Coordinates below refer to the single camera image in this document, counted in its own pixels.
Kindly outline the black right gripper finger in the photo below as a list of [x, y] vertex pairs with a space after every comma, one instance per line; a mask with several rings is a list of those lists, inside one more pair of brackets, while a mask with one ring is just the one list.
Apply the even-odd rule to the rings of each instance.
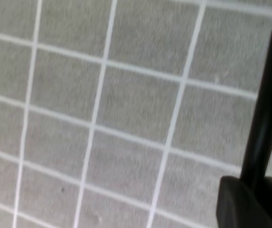
[[220, 228], [272, 228], [272, 177], [265, 177], [255, 195], [233, 176], [220, 180], [216, 219]]

